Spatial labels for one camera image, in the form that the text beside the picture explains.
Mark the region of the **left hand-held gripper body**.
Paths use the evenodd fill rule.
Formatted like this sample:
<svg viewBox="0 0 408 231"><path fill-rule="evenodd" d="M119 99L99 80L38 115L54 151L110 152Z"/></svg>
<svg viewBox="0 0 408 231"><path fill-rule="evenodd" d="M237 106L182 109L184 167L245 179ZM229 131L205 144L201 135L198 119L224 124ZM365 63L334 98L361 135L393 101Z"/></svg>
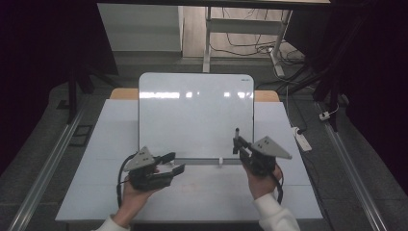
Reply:
<svg viewBox="0 0 408 231"><path fill-rule="evenodd" d="M173 176L169 172L156 173L154 156L144 146L137 152L124 167L128 173L129 181L135 190L149 192L168 187Z"/></svg>

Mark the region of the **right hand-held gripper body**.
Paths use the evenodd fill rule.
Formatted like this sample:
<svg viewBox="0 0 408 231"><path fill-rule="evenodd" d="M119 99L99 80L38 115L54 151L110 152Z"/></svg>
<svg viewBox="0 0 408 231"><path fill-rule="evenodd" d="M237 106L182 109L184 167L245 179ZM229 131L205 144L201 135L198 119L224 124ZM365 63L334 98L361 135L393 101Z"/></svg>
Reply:
<svg viewBox="0 0 408 231"><path fill-rule="evenodd" d="M293 156L281 145L265 136L244 148L249 154L243 164L256 176L267 176L275 170L276 159L290 160Z"/></svg>

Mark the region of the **grey whiteboard marker pen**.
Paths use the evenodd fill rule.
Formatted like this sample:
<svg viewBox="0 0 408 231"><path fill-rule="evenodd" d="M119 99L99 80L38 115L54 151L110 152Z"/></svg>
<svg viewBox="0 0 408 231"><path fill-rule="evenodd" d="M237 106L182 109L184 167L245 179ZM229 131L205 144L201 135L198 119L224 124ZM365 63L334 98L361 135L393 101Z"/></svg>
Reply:
<svg viewBox="0 0 408 231"><path fill-rule="evenodd" d="M240 148L239 137L240 137L240 129L236 128L235 136L233 138L233 143L234 143L233 154L234 155L237 155L239 152L239 148Z"/></svg>

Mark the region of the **white dry-erase whiteboard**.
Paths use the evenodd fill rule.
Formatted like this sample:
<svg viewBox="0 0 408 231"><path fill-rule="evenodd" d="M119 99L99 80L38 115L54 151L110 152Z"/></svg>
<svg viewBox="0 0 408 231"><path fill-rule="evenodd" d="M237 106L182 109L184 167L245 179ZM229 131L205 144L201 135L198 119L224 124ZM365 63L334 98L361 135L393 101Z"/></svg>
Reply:
<svg viewBox="0 0 408 231"><path fill-rule="evenodd" d="M177 159L233 160L254 139L254 80L246 74L155 73L139 79L139 145Z"/></svg>

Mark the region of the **person's right hand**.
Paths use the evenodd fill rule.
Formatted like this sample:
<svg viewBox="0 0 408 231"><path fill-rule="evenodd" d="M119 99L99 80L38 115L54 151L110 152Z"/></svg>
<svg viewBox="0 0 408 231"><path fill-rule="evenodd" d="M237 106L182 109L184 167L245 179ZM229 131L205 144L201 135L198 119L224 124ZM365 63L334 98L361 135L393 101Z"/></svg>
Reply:
<svg viewBox="0 0 408 231"><path fill-rule="evenodd" d="M254 199L258 199L268 193L272 193L277 187L278 183L271 176L256 176L247 168L243 167L247 178L248 187Z"/></svg>

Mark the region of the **person's left hand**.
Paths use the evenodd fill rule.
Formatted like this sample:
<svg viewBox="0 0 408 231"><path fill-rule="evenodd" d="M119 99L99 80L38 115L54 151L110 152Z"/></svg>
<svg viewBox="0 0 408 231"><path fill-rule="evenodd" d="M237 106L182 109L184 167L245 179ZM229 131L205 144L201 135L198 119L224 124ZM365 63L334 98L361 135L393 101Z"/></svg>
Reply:
<svg viewBox="0 0 408 231"><path fill-rule="evenodd" d="M131 183L126 181L123 188L122 203L113 216L113 221L122 228L128 228L132 219L155 192L156 190L149 192L135 190Z"/></svg>

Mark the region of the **pale blue table mat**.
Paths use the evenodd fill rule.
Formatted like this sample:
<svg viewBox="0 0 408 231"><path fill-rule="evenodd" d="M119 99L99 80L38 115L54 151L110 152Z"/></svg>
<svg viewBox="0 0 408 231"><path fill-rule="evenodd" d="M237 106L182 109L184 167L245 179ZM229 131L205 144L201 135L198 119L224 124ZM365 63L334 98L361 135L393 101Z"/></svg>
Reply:
<svg viewBox="0 0 408 231"><path fill-rule="evenodd" d="M108 99L87 149L56 216L59 221L103 220L117 210L116 182L121 164L138 149L136 100ZM282 205L296 218L322 214L279 102L257 102L255 138L270 136L293 156L280 159L284 172ZM137 215L138 222L250 222L259 219L242 166L187 165L171 186L154 193Z"/></svg>

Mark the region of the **black metal stand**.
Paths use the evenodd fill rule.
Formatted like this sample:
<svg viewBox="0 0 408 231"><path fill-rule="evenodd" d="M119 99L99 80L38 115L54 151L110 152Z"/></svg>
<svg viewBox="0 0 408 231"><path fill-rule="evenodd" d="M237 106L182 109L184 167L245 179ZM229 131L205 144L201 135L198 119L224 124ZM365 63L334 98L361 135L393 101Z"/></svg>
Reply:
<svg viewBox="0 0 408 231"><path fill-rule="evenodd" d="M94 92L91 76L97 77L115 89L121 88L118 82L90 64L74 66L68 74L68 100L62 100L58 106L59 109L69 109L67 124L70 124L78 114L77 88L85 94Z"/></svg>
<svg viewBox="0 0 408 231"><path fill-rule="evenodd" d="M290 77L276 75L276 78L283 82L282 88L288 85L293 85L289 89L288 94L293 94L297 91L303 90L312 84L317 84L312 96L316 102L322 102L326 97L329 97L329 110L325 121L335 131L338 131L336 122L336 112L339 109L338 93L339 93L339 74L336 72L336 67L330 64L321 71L314 71L309 64L303 64Z"/></svg>

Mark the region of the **white cabinet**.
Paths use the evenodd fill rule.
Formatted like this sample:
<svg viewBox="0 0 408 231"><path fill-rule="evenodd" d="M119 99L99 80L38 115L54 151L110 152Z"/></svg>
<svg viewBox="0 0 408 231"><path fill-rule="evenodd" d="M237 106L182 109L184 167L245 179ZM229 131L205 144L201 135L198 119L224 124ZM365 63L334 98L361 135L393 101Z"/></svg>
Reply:
<svg viewBox="0 0 408 231"><path fill-rule="evenodd" d="M181 7L106 3L97 7L114 51L182 51Z"/></svg>

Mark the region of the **dark curtain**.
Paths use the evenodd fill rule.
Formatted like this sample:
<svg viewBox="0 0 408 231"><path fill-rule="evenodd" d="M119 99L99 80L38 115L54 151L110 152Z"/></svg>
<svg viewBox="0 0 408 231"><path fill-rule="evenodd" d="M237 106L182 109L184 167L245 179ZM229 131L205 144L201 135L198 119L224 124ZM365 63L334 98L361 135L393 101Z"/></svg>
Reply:
<svg viewBox="0 0 408 231"><path fill-rule="evenodd" d="M371 0L367 19L340 63L346 114L408 192L408 0ZM333 60L358 15L294 11L286 41L314 70Z"/></svg>
<svg viewBox="0 0 408 231"><path fill-rule="evenodd" d="M71 73L118 73L97 0L0 0L0 174Z"/></svg>

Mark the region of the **black floor frame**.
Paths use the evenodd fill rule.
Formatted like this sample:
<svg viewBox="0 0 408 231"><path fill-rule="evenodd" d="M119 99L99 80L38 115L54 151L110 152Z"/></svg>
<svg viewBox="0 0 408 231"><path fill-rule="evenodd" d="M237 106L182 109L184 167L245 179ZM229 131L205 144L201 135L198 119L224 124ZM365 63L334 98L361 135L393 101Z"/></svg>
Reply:
<svg viewBox="0 0 408 231"><path fill-rule="evenodd" d="M78 125L71 137L69 145L73 147L85 147L89 143L92 130L92 125Z"/></svg>

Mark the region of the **aluminium floor rail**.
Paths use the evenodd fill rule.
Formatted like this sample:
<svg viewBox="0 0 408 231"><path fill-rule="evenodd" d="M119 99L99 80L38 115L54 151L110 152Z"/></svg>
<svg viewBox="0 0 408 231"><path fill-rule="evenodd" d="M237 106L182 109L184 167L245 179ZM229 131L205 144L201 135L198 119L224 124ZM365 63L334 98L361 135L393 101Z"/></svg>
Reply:
<svg viewBox="0 0 408 231"><path fill-rule="evenodd" d="M388 231L385 220L382 218L369 190L364 184L357 167L353 164L340 134L334 130L329 119L323 120L322 123L324 124L327 134L339 156L349 182L361 203L371 229L373 231Z"/></svg>
<svg viewBox="0 0 408 231"><path fill-rule="evenodd" d="M63 132L59 135L57 143L54 145L52 151L48 155L36 180L26 194L7 231L26 230L64 152L66 151L66 148L68 147L70 139L72 138L81 118L84 115L84 111L89 104L89 99L90 96L86 95L80 100L76 115L64 127Z"/></svg>

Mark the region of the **white desk frame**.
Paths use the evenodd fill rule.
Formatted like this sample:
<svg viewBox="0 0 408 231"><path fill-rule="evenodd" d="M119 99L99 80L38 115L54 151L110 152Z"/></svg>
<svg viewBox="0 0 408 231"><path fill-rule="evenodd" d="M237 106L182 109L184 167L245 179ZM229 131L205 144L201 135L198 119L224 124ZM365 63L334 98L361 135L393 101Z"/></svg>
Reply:
<svg viewBox="0 0 408 231"><path fill-rule="evenodd" d="M268 50L273 69L278 77L284 77L285 73L281 64L279 63L278 53L286 33L291 14L292 12L290 10L283 10L282 19L280 21L212 18L212 8L207 7L205 13L206 34L203 56L203 71L210 71L211 33L270 35L276 36L276 41L273 47Z"/></svg>

